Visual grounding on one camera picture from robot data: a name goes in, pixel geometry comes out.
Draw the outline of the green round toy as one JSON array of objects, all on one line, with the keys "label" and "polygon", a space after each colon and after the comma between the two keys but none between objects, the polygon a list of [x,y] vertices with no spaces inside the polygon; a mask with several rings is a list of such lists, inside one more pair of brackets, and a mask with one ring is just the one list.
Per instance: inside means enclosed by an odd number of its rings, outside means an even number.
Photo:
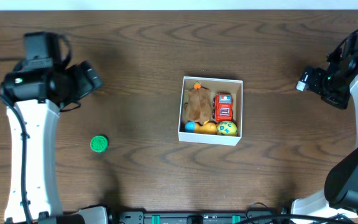
[{"label": "green round toy", "polygon": [[108,148],[109,139],[104,135],[94,136],[91,139],[89,146],[92,151],[97,152],[97,153],[102,153]]}]

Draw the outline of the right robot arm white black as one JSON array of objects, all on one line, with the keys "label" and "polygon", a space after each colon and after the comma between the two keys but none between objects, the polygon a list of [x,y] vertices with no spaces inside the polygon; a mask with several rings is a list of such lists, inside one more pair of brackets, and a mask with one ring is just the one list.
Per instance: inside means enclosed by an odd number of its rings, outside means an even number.
[{"label": "right robot arm white black", "polygon": [[329,171],[323,190],[291,203],[289,223],[351,222],[358,218],[358,30],[349,34],[326,60],[327,69],[306,67],[296,89],[312,91],[342,110],[350,100],[354,102],[355,149]]}]

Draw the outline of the orange rubber duck toy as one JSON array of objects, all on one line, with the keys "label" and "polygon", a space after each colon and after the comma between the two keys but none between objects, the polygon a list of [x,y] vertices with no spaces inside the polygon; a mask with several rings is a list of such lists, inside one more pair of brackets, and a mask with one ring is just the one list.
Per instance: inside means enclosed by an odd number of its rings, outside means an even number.
[{"label": "orange rubber duck toy", "polygon": [[213,122],[206,122],[203,125],[194,121],[189,121],[185,124],[185,132],[196,134],[217,134],[217,126]]}]

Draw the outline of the brown plush capybara toy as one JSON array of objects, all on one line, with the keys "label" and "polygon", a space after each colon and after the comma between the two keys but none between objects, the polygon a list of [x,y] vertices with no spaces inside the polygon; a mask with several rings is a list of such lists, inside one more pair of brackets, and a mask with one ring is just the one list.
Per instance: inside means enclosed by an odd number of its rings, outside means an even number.
[{"label": "brown plush capybara toy", "polygon": [[212,118],[210,90],[202,87],[200,82],[196,82],[187,97],[188,101],[183,106],[185,119],[199,124],[209,122]]}]

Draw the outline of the red toy fire truck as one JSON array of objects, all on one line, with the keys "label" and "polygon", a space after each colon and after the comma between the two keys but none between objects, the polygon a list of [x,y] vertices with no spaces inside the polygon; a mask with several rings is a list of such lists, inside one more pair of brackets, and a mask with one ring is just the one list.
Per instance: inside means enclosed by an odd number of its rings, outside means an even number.
[{"label": "red toy fire truck", "polygon": [[233,105],[233,99],[230,94],[218,93],[213,98],[213,118],[215,119],[215,121],[232,121]]}]

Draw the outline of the yellow ball blue letters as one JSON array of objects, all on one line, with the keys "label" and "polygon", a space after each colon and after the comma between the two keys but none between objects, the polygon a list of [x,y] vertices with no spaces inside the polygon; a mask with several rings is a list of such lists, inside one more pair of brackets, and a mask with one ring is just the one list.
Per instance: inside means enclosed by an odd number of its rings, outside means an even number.
[{"label": "yellow ball blue letters", "polygon": [[238,128],[232,121],[222,121],[217,125],[217,134],[222,136],[237,136]]}]

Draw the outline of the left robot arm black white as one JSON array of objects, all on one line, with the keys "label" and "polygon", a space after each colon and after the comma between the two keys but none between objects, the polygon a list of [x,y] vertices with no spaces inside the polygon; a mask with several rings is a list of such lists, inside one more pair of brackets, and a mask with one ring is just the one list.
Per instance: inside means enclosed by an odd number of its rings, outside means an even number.
[{"label": "left robot arm black white", "polygon": [[87,61],[65,68],[31,60],[5,76],[1,91],[12,141],[6,223],[107,223],[104,207],[64,214],[55,172],[60,114],[102,84]]}]

